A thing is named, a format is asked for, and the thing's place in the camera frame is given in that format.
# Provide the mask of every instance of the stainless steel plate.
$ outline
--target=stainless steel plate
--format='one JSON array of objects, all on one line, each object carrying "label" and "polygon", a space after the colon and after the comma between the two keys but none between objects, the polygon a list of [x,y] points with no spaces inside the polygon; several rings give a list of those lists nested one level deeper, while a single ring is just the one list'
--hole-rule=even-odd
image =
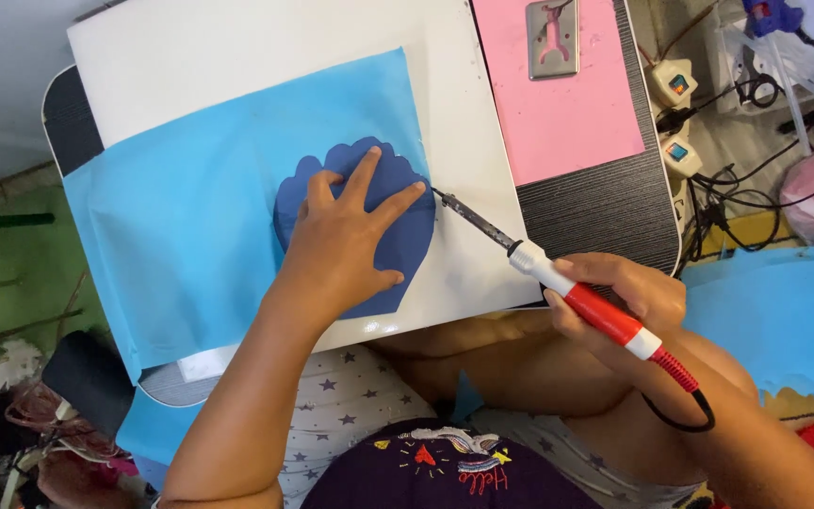
[{"label": "stainless steel plate", "polygon": [[530,80],[580,72],[579,1],[554,0],[526,6]]}]

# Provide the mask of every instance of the desk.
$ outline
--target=desk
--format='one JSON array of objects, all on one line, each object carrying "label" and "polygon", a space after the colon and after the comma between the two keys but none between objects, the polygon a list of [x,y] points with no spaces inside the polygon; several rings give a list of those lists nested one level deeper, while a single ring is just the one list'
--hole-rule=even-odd
[{"label": "desk", "polygon": [[[667,178],[639,67],[627,5],[615,0],[627,81],[646,151],[517,188],[528,237],[549,257],[602,251],[666,273],[680,244]],[[482,41],[485,52],[485,41]],[[57,75],[43,98],[43,126],[62,172],[70,174],[103,150],[76,67]],[[178,406],[202,401],[216,378],[183,384],[175,363],[145,369],[140,385]]]}]

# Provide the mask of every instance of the blue glue gun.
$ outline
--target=blue glue gun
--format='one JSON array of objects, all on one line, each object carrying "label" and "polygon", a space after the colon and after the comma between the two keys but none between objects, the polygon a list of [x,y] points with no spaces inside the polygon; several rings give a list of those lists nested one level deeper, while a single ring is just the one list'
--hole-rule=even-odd
[{"label": "blue glue gun", "polygon": [[784,0],[742,0],[749,27],[756,37],[775,30],[794,33],[802,25],[803,10],[788,6]]}]

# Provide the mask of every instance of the white board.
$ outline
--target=white board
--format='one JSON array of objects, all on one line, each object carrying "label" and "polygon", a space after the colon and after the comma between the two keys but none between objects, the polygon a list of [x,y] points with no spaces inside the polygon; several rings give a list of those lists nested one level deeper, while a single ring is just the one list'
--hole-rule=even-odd
[{"label": "white board", "polygon": [[[495,104],[463,0],[131,0],[68,31],[103,144],[207,106],[404,48],[432,184],[526,238]],[[538,283],[439,209],[398,312],[339,320],[316,351],[527,304]]]}]

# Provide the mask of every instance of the purple shirt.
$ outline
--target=purple shirt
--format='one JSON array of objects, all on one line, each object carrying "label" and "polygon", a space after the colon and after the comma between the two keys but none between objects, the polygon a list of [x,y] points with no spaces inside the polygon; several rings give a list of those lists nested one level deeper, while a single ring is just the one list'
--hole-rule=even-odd
[{"label": "purple shirt", "polygon": [[414,431],[446,425],[412,419],[368,437],[333,461],[301,507],[600,509],[529,447],[493,435],[468,441]]}]

